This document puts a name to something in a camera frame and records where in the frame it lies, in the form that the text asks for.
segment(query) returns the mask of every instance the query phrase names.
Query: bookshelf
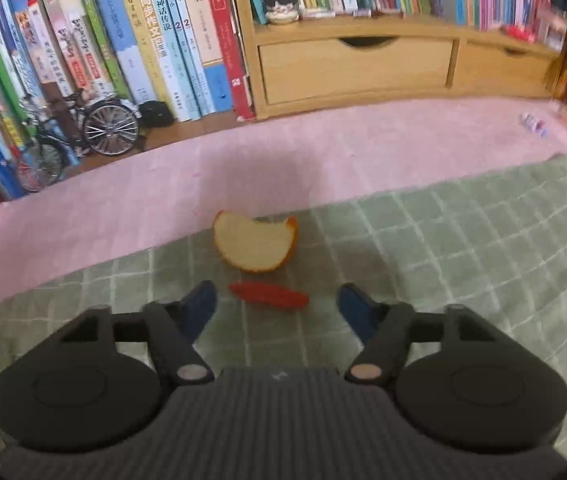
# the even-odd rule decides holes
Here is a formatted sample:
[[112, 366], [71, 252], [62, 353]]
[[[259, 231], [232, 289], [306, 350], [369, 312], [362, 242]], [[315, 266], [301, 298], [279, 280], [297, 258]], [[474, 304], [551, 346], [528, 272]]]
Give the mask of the bookshelf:
[[548, 98], [559, 54], [432, 16], [254, 23], [237, 0], [257, 118], [418, 97]]

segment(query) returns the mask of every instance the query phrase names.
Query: small toy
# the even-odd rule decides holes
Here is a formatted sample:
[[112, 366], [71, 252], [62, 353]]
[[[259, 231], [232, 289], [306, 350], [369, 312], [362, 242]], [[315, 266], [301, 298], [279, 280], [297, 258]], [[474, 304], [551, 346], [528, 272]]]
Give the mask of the small toy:
[[523, 124], [530, 133], [540, 134], [542, 137], [548, 135], [548, 131], [545, 127], [546, 123], [532, 114], [522, 114], [521, 124]]
[[263, 0], [266, 19], [273, 25], [286, 25], [299, 19], [299, 0]]
[[267, 283], [233, 283], [228, 288], [246, 303], [262, 303], [277, 308], [304, 308], [310, 301], [308, 294]]
[[214, 245], [231, 266], [246, 272], [269, 272], [292, 255], [299, 224], [294, 216], [283, 222], [259, 222], [221, 211], [214, 219]]

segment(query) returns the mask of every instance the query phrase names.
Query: pink blanket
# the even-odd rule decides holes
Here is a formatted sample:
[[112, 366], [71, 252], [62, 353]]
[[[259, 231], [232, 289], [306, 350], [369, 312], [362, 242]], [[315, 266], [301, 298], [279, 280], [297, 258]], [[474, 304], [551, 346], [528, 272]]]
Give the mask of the pink blanket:
[[[415, 100], [325, 110], [177, 142], [0, 205], [0, 301], [211, 225], [567, 153], [556, 104]], [[540, 137], [522, 113], [547, 122]]]

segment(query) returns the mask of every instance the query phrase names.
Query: green checkered cloth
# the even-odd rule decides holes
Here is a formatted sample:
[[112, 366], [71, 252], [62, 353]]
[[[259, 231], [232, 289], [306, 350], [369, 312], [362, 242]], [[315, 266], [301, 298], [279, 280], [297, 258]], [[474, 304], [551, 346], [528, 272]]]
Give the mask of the green checkered cloth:
[[[375, 300], [407, 301], [426, 312], [466, 304], [567, 382], [567, 156], [295, 214], [299, 245], [275, 272], [242, 275], [220, 260], [204, 231], [11, 298], [0, 304], [0, 332], [24, 352], [90, 306], [129, 312], [212, 280], [220, 301], [196, 349], [215, 370], [236, 364], [343, 370], [361, 345], [335, 295], [341, 283], [355, 282]], [[302, 290], [310, 304], [286, 312], [246, 305], [228, 290], [255, 279]], [[144, 345], [120, 349], [148, 360]], [[411, 357], [433, 349], [414, 345]], [[567, 456], [567, 419], [558, 445]]]

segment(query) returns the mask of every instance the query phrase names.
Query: red chili pepper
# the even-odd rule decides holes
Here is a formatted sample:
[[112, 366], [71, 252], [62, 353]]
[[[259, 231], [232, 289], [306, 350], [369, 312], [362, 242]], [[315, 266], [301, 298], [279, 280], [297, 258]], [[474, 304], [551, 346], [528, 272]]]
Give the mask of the red chili pepper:
[[304, 308], [309, 301], [308, 294], [267, 283], [233, 283], [228, 288], [246, 303], [263, 303], [277, 308]]

